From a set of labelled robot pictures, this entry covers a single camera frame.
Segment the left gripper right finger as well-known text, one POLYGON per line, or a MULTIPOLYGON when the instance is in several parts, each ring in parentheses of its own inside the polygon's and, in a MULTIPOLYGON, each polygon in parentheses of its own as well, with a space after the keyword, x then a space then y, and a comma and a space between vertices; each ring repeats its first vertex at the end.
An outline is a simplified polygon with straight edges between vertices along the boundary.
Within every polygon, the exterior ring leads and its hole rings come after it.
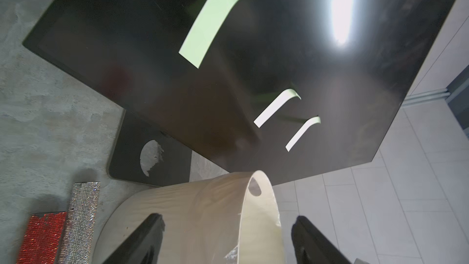
POLYGON ((298 216, 291 230, 298 264, 351 264, 305 216, 298 216))

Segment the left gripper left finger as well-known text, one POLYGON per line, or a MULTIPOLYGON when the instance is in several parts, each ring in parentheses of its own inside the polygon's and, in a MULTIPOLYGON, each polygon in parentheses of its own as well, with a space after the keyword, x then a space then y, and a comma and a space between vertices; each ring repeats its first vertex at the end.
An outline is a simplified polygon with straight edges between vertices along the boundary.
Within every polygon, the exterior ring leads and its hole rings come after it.
POLYGON ((157 264, 164 231, 162 215, 150 214, 104 264, 157 264))

